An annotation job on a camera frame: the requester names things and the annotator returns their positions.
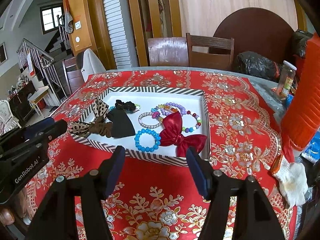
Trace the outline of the brown slatted wooden chair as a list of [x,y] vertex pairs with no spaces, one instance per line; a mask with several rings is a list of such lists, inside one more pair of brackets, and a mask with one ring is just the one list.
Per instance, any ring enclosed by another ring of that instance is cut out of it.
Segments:
[[197,36],[186,33],[189,67],[231,70],[234,38]]

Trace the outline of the white ornate chair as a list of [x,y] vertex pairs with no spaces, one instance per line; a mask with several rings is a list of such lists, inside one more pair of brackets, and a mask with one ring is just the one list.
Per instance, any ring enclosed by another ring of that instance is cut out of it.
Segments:
[[19,120],[13,115],[7,100],[0,101],[0,115],[3,133],[7,133],[15,128],[21,128]]

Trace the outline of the glass jar with label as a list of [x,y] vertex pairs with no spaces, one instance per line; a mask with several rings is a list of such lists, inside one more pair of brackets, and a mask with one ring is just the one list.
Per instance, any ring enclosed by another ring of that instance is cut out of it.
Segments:
[[276,89],[276,94],[280,98],[286,98],[288,96],[295,78],[296,70],[297,68],[293,64],[288,61],[283,61],[283,67]]

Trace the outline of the dark wooden sideboard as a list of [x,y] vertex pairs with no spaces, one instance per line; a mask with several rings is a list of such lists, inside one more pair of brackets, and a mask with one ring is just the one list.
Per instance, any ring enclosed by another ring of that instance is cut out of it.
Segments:
[[21,126],[24,126],[35,114],[35,110],[28,101],[28,95],[33,95],[35,92],[36,89],[33,83],[29,81],[9,100],[11,112],[18,119]]

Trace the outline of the metal staircase railing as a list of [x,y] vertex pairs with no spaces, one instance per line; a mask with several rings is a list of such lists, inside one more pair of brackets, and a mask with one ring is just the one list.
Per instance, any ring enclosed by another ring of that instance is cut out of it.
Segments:
[[22,39],[17,49],[21,70],[28,68],[32,63],[36,77],[44,85],[49,86],[53,103],[60,105],[70,94],[67,80],[63,73],[63,60],[73,56],[68,34],[65,32],[65,15],[55,16],[57,20],[57,33],[53,42],[47,49],[41,49],[26,38]]

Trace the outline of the framed picture on wall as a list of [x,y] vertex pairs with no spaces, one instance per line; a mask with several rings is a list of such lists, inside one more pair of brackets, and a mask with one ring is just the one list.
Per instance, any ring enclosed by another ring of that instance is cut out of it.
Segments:
[[5,61],[7,61],[8,57],[7,57],[7,52],[5,49],[5,43],[1,43],[0,45],[0,64],[4,63]]

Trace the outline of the grey hanging cloth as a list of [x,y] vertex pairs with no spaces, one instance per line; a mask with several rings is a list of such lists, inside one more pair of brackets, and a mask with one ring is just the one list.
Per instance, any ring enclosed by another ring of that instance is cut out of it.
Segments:
[[66,8],[65,8],[65,31],[68,34],[73,32],[73,17],[69,11],[69,2],[65,0]]

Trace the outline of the window with green frame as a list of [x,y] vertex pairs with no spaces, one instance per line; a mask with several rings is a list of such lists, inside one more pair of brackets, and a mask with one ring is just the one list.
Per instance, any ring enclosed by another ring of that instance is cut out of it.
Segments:
[[63,15],[63,4],[57,3],[40,7],[40,20],[42,33],[47,34],[57,30],[59,27],[59,17]]

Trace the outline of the round dark wooden tabletop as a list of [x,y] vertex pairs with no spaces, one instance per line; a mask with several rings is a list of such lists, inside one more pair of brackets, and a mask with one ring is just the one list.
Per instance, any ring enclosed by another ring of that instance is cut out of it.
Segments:
[[244,8],[227,16],[216,29],[214,36],[234,39],[234,58],[231,66],[238,66],[237,55],[253,51],[276,63],[289,60],[291,26],[279,15],[262,8]]

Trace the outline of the dark wooden chair left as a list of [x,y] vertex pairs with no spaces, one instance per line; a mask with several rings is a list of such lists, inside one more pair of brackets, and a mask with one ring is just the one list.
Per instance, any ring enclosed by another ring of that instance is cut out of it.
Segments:
[[70,94],[76,92],[85,82],[81,70],[76,65],[76,57],[64,59],[62,67],[66,78],[67,88]]

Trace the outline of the striped white tray box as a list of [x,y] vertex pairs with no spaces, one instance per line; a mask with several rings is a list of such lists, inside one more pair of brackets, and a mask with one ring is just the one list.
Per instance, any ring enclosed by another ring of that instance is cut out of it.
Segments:
[[[205,93],[200,89],[174,88],[174,87],[110,87],[99,96],[109,107],[114,107],[116,100],[131,101],[137,106],[134,113],[127,116],[131,120],[135,131],[149,128],[156,133],[163,130],[157,119],[152,118],[151,112],[158,106],[168,105],[182,113],[182,126],[191,129],[191,134],[204,134],[210,136],[208,107]],[[136,148],[134,137],[107,138],[98,134],[76,135],[72,138],[81,144],[97,148],[106,152],[113,152],[116,146],[125,148],[128,157],[146,160],[154,163],[186,167],[184,157],[176,156],[176,146],[159,147],[153,152],[141,152]]]

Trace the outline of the black plastic bag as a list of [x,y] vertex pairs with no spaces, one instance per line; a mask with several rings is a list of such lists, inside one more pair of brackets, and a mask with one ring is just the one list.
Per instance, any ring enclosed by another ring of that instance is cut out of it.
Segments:
[[278,82],[282,67],[276,62],[253,51],[239,53],[236,57],[236,71],[241,74]]

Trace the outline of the black fabric hair bow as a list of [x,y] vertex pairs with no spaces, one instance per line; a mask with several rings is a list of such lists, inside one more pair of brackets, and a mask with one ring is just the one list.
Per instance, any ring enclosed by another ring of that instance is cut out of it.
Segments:
[[122,109],[112,109],[106,114],[112,122],[111,135],[113,138],[125,138],[136,135],[135,129],[126,112]]

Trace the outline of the orange plastic container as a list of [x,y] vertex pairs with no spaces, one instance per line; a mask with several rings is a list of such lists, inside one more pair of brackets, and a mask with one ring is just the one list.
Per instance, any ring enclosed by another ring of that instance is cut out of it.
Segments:
[[302,151],[319,129],[319,36],[306,44],[298,87],[280,123],[295,150]]

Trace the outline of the small white side table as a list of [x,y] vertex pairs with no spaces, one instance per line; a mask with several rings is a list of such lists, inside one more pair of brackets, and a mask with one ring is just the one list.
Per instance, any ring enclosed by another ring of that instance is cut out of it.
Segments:
[[40,110],[38,103],[47,95],[49,94],[49,87],[44,86],[40,87],[34,94],[28,97],[29,105],[32,109],[36,111],[39,116],[44,118],[42,111]]

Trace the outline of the leopard print hair bow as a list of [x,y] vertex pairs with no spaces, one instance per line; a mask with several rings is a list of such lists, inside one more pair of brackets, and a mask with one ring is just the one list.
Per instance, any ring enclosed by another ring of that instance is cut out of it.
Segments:
[[90,123],[71,121],[68,123],[69,132],[76,135],[98,134],[102,137],[112,137],[113,123],[105,122],[108,108],[108,104],[96,98],[95,103],[93,103],[95,119]]

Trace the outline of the white slatted door panel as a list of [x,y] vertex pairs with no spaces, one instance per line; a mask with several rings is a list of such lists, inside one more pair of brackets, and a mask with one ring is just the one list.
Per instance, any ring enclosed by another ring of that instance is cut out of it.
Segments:
[[131,68],[120,0],[103,0],[107,29],[117,69]]

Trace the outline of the black hair scrunchie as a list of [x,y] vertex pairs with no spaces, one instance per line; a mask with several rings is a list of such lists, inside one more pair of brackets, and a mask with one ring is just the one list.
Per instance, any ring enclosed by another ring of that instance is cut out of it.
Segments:
[[136,105],[131,101],[123,102],[121,100],[116,100],[115,108],[127,112],[134,112],[136,110]]

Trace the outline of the grey white jacket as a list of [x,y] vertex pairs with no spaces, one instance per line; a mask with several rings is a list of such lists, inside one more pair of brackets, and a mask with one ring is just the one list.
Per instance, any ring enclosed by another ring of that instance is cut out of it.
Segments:
[[88,80],[90,75],[106,72],[102,62],[90,48],[80,52],[76,56],[76,65],[78,68],[80,68],[85,82]]

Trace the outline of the brown glossy chair back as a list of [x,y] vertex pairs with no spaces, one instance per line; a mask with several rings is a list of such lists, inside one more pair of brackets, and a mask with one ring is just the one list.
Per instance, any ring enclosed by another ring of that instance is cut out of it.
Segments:
[[148,51],[150,66],[189,66],[185,37],[149,38]]

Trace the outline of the red satin hair bow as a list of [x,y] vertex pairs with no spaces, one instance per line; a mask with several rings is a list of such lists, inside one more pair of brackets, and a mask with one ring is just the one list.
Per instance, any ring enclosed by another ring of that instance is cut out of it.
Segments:
[[161,146],[176,146],[176,156],[185,157],[187,149],[193,147],[196,153],[200,153],[207,141],[207,136],[202,134],[182,134],[182,117],[180,113],[172,113],[163,119],[164,129],[159,136]]

